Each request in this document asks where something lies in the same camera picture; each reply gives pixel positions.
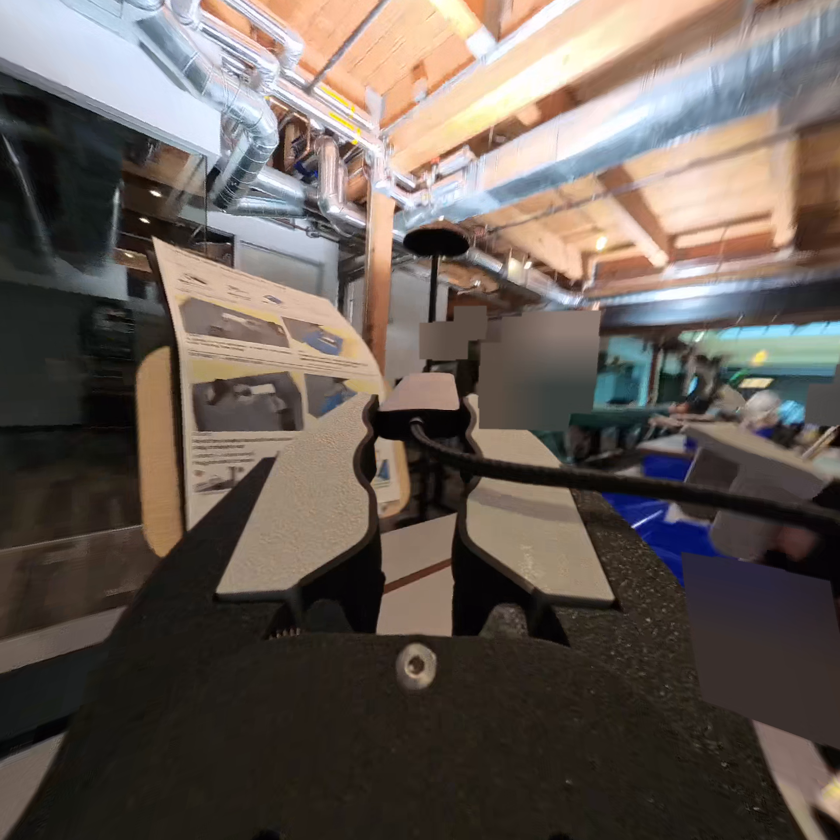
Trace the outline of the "black steel beam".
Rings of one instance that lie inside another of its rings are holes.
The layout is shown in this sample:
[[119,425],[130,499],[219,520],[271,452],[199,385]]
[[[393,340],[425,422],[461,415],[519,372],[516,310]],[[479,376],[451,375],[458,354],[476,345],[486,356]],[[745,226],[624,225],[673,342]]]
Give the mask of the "black steel beam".
[[602,329],[836,321],[838,313],[838,284],[822,283],[609,307],[602,315]]

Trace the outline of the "printed instruction sheet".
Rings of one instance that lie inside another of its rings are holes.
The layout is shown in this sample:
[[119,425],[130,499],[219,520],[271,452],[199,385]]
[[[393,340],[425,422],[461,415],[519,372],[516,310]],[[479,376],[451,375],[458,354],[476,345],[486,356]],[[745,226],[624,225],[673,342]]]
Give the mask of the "printed instruction sheet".
[[182,403],[185,523],[357,395],[386,395],[361,336],[326,298],[153,238]]

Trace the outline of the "silver round duct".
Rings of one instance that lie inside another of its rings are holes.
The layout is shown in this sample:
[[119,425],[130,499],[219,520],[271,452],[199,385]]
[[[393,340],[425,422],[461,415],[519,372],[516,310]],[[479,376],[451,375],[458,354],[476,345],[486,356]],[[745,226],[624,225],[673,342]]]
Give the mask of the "silver round duct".
[[217,163],[206,198],[218,211],[251,217],[304,217],[304,185],[266,173],[279,142],[278,122],[266,98],[226,73],[165,2],[126,2],[139,43],[196,99],[220,116],[231,146]]

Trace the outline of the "spiral metal duct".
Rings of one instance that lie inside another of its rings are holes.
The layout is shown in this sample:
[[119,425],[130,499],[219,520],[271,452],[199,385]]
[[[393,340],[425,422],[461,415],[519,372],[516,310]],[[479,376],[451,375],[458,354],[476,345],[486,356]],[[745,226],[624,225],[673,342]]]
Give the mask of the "spiral metal duct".
[[591,303],[581,294],[562,288],[538,269],[528,268],[513,257],[499,259],[478,248],[469,248],[463,255],[451,260],[459,266],[483,272],[500,289],[530,297],[546,308],[592,309]]

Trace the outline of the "wooden post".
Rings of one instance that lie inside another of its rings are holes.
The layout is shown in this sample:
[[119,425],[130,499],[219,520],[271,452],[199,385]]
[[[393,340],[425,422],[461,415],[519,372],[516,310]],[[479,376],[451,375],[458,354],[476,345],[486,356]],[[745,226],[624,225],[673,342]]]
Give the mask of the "wooden post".
[[392,287],[395,202],[369,183],[364,254],[364,342],[381,373],[385,372],[386,331]]

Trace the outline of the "bundle of silver pipes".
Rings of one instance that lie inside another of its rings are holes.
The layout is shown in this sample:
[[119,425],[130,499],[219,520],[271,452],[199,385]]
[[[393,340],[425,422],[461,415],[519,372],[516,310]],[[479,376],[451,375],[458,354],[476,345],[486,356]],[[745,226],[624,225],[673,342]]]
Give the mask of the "bundle of silver pipes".
[[[266,98],[279,133],[266,173],[283,173],[304,185],[306,215],[319,214],[340,233],[365,227],[365,215],[348,200],[348,172],[341,143],[351,144],[362,153],[364,174],[378,193],[388,195],[400,207],[417,205],[422,194],[412,192],[416,184],[410,177],[390,169],[389,154],[373,123],[336,91],[319,84],[318,78],[307,80],[298,74],[304,45],[276,15],[256,2],[225,3],[254,29],[273,39],[274,46],[268,49],[201,9],[200,2],[165,3],[227,74]],[[122,2],[122,31],[142,47],[126,17],[131,10]]]

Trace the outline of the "silver rectangular air duct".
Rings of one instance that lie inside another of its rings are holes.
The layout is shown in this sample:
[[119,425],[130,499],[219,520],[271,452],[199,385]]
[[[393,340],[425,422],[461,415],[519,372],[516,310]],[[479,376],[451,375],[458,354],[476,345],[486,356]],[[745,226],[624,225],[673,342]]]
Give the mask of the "silver rectangular air duct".
[[838,2],[788,6],[648,78],[542,123],[435,184],[395,215],[406,232],[494,213],[734,120],[782,109],[805,119],[838,84]]

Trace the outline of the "wooden sign board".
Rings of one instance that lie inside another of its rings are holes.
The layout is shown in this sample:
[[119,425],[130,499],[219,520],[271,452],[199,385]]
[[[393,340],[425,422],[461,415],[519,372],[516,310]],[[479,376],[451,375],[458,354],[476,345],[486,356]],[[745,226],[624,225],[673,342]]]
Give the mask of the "wooden sign board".
[[[176,440],[175,397],[172,352],[159,349],[152,352],[140,365],[136,379],[136,405],[138,448],[140,463],[140,496],[143,533],[150,548],[164,557],[182,539],[188,527],[182,522],[184,480],[181,478],[183,458]],[[379,394],[360,392],[345,405],[317,421],[309,433],[298,437],[291,444],[287,455],[291,477],[304,483],[295,484],[300,496],[293,500],[293,489],[280,488],[280,467],[274,467],[273,458],[263,458],[268,466],[269,478],[254,510],[246,517],[245,530],[231,557],[231,567],[239,574],[255,575],[258,562],[264,564],[263,575],[268,575],[269,564],[279,569],[279,575],[288,579],[292,572],[300,572],[303,581],[324,574],[340,561],[349,562],[346,552],[321,566],[315,560],[305,560],[304,550],[314,547],[316,537],[327,537],[327,526],[337,510],[332,502],[338,491],[327,497],[326,477],[333,465],[331,453],[316,450],[316,444],[333,448],[338,421],[350,418],[352,407],[368,410],[363,415],[371,422],[379,402]]]

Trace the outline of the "black pole with round disc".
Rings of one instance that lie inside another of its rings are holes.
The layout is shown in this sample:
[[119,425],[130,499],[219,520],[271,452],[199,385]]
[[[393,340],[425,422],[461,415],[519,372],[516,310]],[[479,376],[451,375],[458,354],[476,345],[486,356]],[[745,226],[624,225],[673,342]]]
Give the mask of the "black pole with round disc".
[[438,297],[438,268],[441,258],[461,257],[469,250],[469,240],[457,226],[439,220],[415,227],[404,234],[402,245],[412,255],[430,259],[427,322],[435,322]]

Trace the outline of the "grey usb hub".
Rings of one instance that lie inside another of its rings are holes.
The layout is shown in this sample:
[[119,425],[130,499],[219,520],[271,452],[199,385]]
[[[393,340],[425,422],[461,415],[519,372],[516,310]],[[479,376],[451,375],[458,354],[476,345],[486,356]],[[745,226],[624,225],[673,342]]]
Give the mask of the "grey usb hub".
[[377,436],[403,442],[413,439],[413,426],[430,439],[460,438],[469,414],[450,373],[421,372],[404,377],[375,410],[372,426]]

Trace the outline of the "blue plastic bin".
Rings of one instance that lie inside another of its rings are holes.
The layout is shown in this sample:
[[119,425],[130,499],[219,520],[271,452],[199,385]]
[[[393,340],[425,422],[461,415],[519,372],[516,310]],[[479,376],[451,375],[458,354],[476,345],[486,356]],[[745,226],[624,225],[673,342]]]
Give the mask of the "blue plastic bin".
[[[637,471],[646,478],[683,481],[689,467],[690,461],[685,458],[646,455]],[[721,557],[710,541],[709,523],[685,517],[675,503],[616,493],[604,493],[603,497],[668,567],[680,585],[684,582],[684,553]]]

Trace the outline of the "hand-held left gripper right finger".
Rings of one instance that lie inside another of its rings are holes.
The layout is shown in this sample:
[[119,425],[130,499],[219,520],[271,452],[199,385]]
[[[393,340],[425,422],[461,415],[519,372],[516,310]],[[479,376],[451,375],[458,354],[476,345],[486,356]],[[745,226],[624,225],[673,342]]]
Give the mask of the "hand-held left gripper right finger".
[[552,605],[613,606],[615,595],[571,492],[477,476],[457,548]]

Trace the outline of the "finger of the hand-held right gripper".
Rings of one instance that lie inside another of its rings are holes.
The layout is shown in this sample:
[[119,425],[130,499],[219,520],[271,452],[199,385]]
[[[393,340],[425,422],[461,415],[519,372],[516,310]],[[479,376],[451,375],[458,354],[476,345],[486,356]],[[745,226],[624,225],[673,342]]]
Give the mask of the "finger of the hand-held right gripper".
[[[696,445],[685,483],[728,490],[760,500],[812,501],[830,484],[830,476],[801,456],[733,423],[693,423],[684,435]],[[740,513],[684,502],[691,518],[710,522],[710,541],[720,554],[760,561],[780,525]]]

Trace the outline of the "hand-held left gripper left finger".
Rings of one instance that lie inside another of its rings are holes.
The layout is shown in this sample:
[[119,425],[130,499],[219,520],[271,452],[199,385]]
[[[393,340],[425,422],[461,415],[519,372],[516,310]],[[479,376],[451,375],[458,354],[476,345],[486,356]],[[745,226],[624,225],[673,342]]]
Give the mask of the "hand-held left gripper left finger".
[[301,602],[303,589],[374,536],[364,456],[376,395],[358,394],[278,453],[216,588],[226,602]]

